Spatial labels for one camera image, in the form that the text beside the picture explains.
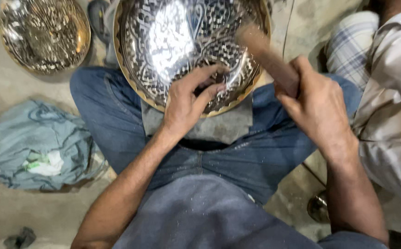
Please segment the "hairy arm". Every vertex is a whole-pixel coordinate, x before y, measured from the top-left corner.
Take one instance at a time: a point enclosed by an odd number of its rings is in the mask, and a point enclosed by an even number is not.
[[[382,209],[359,161],[359,141],[348,124],[339,85],[316,73],[308,60],[292,61],[301,77],[298,99],[276,88],[276,97],[328,162],[328,210],[332,231],[356,231],[388,243]]]
[[[159,163],[176,143],[160,129],[92,204],[71,248],[111,248],[133,219]]]
[[[72,249],[111,248],[134,218],[159,163],[196,124],[205,106],[224,89],[224,84],[206,88],[198,97],[193,92],[208,84],[219,65],[197,68],[172,83],[162,124],[136,158],[99,195],[88,210],[71,245]]]

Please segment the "blue jeans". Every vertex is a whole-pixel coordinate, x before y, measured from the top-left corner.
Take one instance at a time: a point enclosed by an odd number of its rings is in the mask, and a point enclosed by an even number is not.
[[[360,102],[358,88],[339,76],[331,78],[342,87],[347,113],[352,115]],[[103,67],[77,69],[70,89],[94,140],[119,174],[150,139],[143,128],[139,96],[120,71]],[[162,160],[148,190],[185,175],[214,174],[265,204],[282,178],[316,146],[290,119],[270,84],[253,93],[253,126],[249,133],[226,148],[205,151],[208,149],[176,145]]]

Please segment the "wooden mallet handle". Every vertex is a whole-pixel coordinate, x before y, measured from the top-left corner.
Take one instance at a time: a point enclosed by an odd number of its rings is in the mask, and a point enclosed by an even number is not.
[[[298,97],[299,74],[270,49],[270,39],[256,25],[250,24],[239,28],[236,39],[238,44],[248,48],[254,60],[273,77],[275,85],[281,86],[288,96]]]

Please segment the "engraved pattern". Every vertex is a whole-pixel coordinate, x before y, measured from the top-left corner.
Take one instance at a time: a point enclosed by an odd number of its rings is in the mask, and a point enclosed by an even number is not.
[[[122,64],[146,98],[165,106],[171,82],[198,66],[223,63],[227,89],[205,114],[235,101],[259,73],[252,56],[235,42],[242,20],[263,26],[258,1],[135,0],[121,2],[117,14]]]
[[[74,0],[4,1],[0,35],[11,58],[38,74],[76,67],[90,47],[90,25]]]

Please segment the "metal bowl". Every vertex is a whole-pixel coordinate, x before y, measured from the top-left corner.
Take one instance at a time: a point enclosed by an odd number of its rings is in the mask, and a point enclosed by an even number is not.
[[[87,16],[74,0],[4,1],[0,36],[18,65],[42,75],[77,67],[91,42]]]
[[[202,115],[214,116],[241,102],[262,72],[247,48],[235,41],[246,20],[270,37],[265,0],[121,1],[113,33],[117,59],[136,93],[160,111],[173,81],[198,66],[229,66],[225,92]]]

